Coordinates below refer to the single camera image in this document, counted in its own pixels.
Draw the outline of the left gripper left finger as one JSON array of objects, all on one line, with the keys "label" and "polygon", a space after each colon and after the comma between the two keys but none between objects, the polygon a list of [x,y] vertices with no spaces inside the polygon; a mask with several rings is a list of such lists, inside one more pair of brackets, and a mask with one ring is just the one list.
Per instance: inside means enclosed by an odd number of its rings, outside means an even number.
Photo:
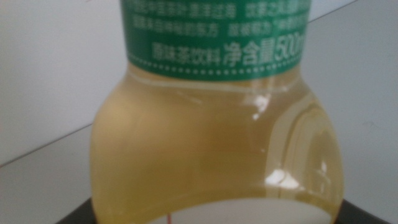
[{"label": "left gripper left finger", "polygon": [[83,202],[79,207],[59,220],[56,224],[97,224],[91,198]]}]

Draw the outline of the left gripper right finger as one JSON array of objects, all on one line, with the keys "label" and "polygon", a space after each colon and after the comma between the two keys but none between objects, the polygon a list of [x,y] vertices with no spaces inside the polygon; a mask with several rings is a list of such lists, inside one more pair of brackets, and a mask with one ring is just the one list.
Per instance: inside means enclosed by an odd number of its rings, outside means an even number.
[{"label": "left gripper right finger", "polygon": [[390,224],[389,222],[372,215],[355,206],[347,200],[343,200],[335,224]]}]

